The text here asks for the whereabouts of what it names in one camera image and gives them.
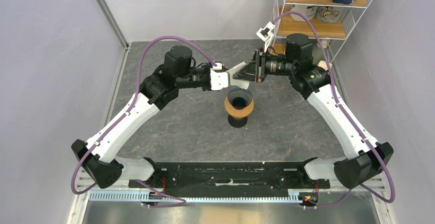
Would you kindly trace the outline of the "orange coffee dripper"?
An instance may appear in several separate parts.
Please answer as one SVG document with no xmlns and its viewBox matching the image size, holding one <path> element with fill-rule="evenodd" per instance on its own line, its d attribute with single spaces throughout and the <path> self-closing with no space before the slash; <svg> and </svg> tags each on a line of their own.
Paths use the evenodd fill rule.
<svg viewBox="0 0 435 224">
<path fill-rule="evenodd" d="M 229 99 L 226 98 L 224 101 L 224 107 L 228 113 L 229 124 L 235 128 L 242 128 L 247 124 L 248 116 L 254 109 L 254 101 L 252 100 L 246 107 L 237 109 L 230 103 Z"/>
</svg>

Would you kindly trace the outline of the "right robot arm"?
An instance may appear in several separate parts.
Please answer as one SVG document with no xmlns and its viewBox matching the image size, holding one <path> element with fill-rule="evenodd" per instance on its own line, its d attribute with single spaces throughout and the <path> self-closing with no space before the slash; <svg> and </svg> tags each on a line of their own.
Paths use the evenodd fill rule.
<svg viewBox="0 0 435 224">
<path fill-rule="evenodd" d="M 353 189 L 384 172 L 391 190 L 394 183 L 386 165 L 393 155 L 388 142 L 379 143 L 367 132 L 342 101 L 334 78 L 313 63 L 313 44 L 305 34 L 286 38 L 285 52 L 273 54 L 271 48 L 255 50 L 250 62 L 237 65 L 233 79 L 262 83 L 268 75 L 286 76 L 299 92 L 324 118 L 344 152 L 343 158 L 314 159 L 296 173 L 297 183 L 308 188 L 317 179 L 337 179 Z"/>
</svg>

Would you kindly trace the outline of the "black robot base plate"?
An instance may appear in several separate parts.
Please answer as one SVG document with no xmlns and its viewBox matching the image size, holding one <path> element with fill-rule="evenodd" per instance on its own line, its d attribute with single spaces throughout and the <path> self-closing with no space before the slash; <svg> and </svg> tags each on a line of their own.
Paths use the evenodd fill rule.
<svg viewBox="0 0 435 224">
<path fill-rule="evenodd" d="M 180 198 L 285 197 L 289 189 L 329 189 L 327 179 L 313 180 L 307 161 L 152 162 L 145 180 L 153 188 Z"/>
</svg>

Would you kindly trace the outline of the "white paper coffee filter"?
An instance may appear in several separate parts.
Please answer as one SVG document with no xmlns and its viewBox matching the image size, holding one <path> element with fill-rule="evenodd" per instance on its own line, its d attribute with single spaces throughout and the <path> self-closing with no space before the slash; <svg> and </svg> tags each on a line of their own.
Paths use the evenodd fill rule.
<svg viewBox="0 0 435 224">
<path fill-rule="evenodd" d="M 226 70 L 228 74 L 229 86 L 239 87 L 247 90 L 249 88 L 249 81 L 240 79 L 239 72 L 247 65 L 246 62 L 241 62 L 234 67 Z"/>
</svg>

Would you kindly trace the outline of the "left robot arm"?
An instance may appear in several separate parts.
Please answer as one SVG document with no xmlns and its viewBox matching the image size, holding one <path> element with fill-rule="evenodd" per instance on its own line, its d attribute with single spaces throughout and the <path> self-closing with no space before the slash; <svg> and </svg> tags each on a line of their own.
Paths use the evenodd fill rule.
<svg viewBox="0 0 435 224">
<path fill-rule="evenodd" d="M 82 167 L 101 189 L 119 179 L 142 180 L 156 187 L 161 174 L 148 159 L 117 156 L 127 140 L 150 118 L 179 95 L 180 89 L 202 88 L 218 91 L 230 85 L 230 74 L 221 63 L 203 63 L 193 67 L 192 50 L 174 46 L 164 56 L 163 64 L 146 77 L 124 108 L 96 135 L 86 141 L 76 140 L 71 148 Z"/>
</svg>

